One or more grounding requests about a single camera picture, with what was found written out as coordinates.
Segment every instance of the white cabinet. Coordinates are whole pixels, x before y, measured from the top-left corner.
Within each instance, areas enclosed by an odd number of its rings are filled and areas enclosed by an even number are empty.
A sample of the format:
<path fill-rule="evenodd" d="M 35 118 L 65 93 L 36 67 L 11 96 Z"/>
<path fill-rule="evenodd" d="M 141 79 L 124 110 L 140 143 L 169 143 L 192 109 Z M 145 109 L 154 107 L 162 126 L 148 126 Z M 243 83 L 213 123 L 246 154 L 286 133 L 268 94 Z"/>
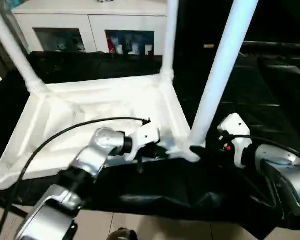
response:
<path fill-rule="evenodd" d="M 167 0 L 29 0 L 13 14 L 30 51 L 164 52 Z"/>

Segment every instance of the black cloth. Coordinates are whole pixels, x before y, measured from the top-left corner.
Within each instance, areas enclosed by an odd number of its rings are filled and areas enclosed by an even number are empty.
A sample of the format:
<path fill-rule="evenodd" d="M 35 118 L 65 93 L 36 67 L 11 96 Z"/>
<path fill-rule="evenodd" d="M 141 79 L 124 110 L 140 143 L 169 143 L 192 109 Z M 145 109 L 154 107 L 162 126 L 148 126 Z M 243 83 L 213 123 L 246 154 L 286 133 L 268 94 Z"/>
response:
<path fill-rule="evenodd" d="M 29 60 L 47 84 L 149 75 L 158 73 L 161 68 L 161 58 L 97 53 L 32 53 Z M 197 59 L 175 61 L 173 85 L 190 126 L 212 60 L 213 54 L 207 54 L 204 59 L 198 56 Z M 262 63 L 253 57 L 237 60 L 207 142 L 218 137 L 217 125 L 225 117 L 238 113 L 253 136 L 275 140 L 300 151 L 300 126 L 296 127 L 290 112 L 283 107 L 281 92 L 273 91 L 272 85 L 265 80 L 268 79 L 265 77 L 268 65 L 266 61 L 260 61 Z M 0 156 L 28 97 L 17 72 L 10 72 L 0 83 Z M 233 222 L 258 239 L 264 239 L 279 225 L 297 228 L 281 221 L 282 212 L 269 201 L 270 193 L 263 177 L 235 167 L 218 167 L 215 164 L 217 156 L 215 158 L 198 163 L 184 159 L 148 162 L 144 164 L 143 174 L 137 173 L 136 165 L 104 169 L 91 190 L 91 201 L 86 208 L 173 219 Z M 56 179 L 45 177 L 23 181 L 16 203 L 34 205 Z M 5 201 L 10 191 L 0 191 L 0 200 Z"/>

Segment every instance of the white pole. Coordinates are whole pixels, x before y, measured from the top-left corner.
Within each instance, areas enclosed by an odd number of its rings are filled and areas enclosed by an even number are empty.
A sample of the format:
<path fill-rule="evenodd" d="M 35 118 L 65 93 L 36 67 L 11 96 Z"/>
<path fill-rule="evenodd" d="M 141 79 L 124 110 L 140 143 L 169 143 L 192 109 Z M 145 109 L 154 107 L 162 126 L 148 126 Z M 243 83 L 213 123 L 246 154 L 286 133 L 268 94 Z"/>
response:
<path fill-rule="evenodd" d="M 179 0 L 168 0 L 167 23 L 162 68 L 160 73 L 171 81 L 174 79 L 175 40 L 178 22 Z"/>
<path fill-rule="evenodd" d="M 37 76 L 0 14 L 0 41 L 22 75 L 30 93 L 44 94 L 45 84 Z"/>
<path fill-rule="evenodd" d="M 189 136 L 202 146 L 215 117 L 259 0 L 234 0 Z"/>

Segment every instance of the floor tile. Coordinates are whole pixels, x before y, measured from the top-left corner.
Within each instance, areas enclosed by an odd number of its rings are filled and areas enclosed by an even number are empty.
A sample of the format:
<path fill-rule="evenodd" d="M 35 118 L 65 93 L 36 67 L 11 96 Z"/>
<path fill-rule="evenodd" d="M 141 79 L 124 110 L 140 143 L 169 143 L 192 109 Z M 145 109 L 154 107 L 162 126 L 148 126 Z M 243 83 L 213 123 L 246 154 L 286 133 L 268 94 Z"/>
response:
<path fill-rule="evenodd" d="M 113 215 L 112 212 L 80 211 L 76 217 L 78 231 L 74 239 L 106 240 L 110 232 Z"/>
<path fill-rule="evenodd" d="M 300 240 L 300 231 L 277 227 L 265 240 Z"/>
<path fill-rule="evenodd" d="M 212 223 L 213 240 L 256 240 L 247 230 L 232 223 Z M 276 228 L 265 240 L 300 240 L 300 231 Z"/>
<path fill-rule="evenodd" d="M 15 205 L 15 206 L 25 211 L 26 213 L 30 213 L 34 209 L 33 206 L 19 206 L 19 205 Z"/>
<path fill-rule="evenodd" d="M 256 240 L 247 230 L 237 224 L 212 223 L 213 240 Z"/>
<path fill-rule="evenodd" d="M 138 240 L 211 240 L 211 225 L 202 221 L 171 220 L 155 216 L 115 213 L 111 232 L 127 228 Z"/>
<path fill-rule="evenodd" d="M 4 210 L 0 208 L 0 220 L 2 217 Z M 20 224 L 23 222 L 23 218 L 14 215 L 13 213 L 9 213 L 7 220 L 5 222 L 1 238 L 2 240 L 13 240 L 17 233 L 17 230 Z"/>

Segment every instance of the black cable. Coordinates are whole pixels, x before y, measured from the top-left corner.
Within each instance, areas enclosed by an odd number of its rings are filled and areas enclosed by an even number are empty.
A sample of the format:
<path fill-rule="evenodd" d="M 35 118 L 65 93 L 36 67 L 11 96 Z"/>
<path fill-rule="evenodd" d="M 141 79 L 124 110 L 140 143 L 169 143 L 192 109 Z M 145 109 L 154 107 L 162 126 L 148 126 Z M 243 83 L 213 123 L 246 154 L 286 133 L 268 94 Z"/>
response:
<path fill-rule="evenodd" d="M 3 210 L 6 208 L 6 203 L 1 199 L 0 199 L 0 208 L 2 208 Z M 23 211 L 16 206 L 11 206 L 10 212 L 19 216 L 20 218 L 23 218 L 23 219 L 25 219 L 28 215 L 28 213 L 26 211 Z"/>
<path fill-rule="evenodd" d="M 290 148 L 288 146 L 282 145 L 276 141 L 272 141 L 263 137 L 259 137 L 259 136 L 249 136 L 249 135 L 223 135 L 223 137 L 225 139 L 239 139 L 239 138 L 243 138 L 243 139 L 251 139 L 251 140 L 259 140 L 265 144 L 269 144 L 269 145 L 273 145 L 276 146 L 278 148 L 281 148 L 283 150 L 286 150 L 287 152 L 290 152 L 294 155 L 296 155 L 298 158 L 300 158 L 300 153 L 296 150 L 294 150 L 293 148 Z"/>
<path fill-rule="evenodd" d="M 2 233 L 2 230 L 4 228 L 4 225 L 5 225 L 5 222 L 7 220 L 7 216 L 9 214 L 9 211 L 13 205 L 13 202 L 14 202 L 14 199 L 15 199 L 15 196 L 19 190 L 19 186 L 20 186 L 20 183 L 22 181 L 22 178 L 24 177 L 29 165 L 31 164 L 31 162 L 33 161 L 33 159 L 36 157 L 36 155 L 46 146 L 48 145 L 50 142 L 52 142 L 54 139 L 58 138 L 59 136 L 73 130 L 73 129 L 76 129 L 76 128 L 79 128 L 79 127 L 82 127 L 82 126 L 85 126 L 85 125 L 89 125 L 89 124 L 95 124 L 95 123 L 100 123 L 100 122 L 105 122 L 105 121 L 113 121 L 113 120 L 134 120 L 134 121 L 141 121 L 143 124 L 144 123 L 148 123 L 149 120 L 145 120 L 145 119 L 141 119 L 141 118 L 136 118 L 136 117 L 110 117 L 110 118 L 103 118 L 103 119 L 96 119 L 96 120 L 91 120 L 91 121 L 86 121 L 86 122 L 82 122 L 82 123 L 79 123 L 79 124 L 76 124 L 76 125 L 73 125 L 71 127 L 68 127 L 60 132 L 58 132 L 56 135 L 53 135 L 52 137 L 50 137 L 48 140 L 46 140 L 44 143 L 42 143 L 34 152 L 33 154 L 31 155 L 31 157 L 29 158 L 29 160 L 26 162 L 25 166 L 23 167 L 15 185 L 14 185 L 14 188 L 12 189 L 12 193 L 10 194 L 10 197 L 9 197 L 9 200 L 8 200 L 8 203 L 4 209 L 4 212 L 3 212 L 3 215 L 1 217 L 1 220 L 0 220 L 0 236 L 1 236 L 1 233 Z"/>

